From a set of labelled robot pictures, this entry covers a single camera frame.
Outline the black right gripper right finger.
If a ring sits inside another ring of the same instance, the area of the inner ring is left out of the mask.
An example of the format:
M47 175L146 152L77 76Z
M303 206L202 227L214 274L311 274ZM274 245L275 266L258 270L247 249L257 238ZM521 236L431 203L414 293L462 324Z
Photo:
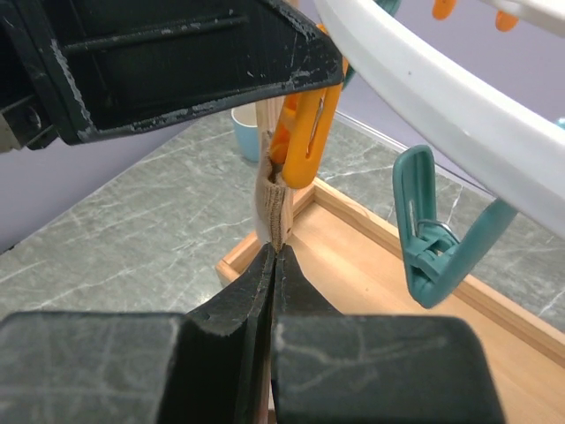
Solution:
M453 316L344 314L289 246L274 268L271 381L281 423L502 423L483 345Z

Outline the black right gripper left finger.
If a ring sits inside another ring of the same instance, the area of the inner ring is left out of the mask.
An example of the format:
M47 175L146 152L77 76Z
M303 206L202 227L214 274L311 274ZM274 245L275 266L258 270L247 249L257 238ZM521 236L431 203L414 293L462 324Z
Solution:
M186 314L18 312L4 423L265 423L275 252Z

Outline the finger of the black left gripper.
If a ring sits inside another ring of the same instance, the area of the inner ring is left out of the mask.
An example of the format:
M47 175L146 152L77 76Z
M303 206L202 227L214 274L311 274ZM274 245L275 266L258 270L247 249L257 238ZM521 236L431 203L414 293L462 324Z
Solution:
M4 1L1 141L147 133L343 80L331 39L284 1Z

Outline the cream brown ribbed sock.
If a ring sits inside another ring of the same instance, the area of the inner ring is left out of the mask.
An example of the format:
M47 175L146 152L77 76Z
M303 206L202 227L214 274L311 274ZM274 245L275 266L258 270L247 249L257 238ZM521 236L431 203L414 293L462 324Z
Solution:
M253 197L253 224L259 242L279 253L292 230L292 190L269 155L273 133L260 133L260 160Z

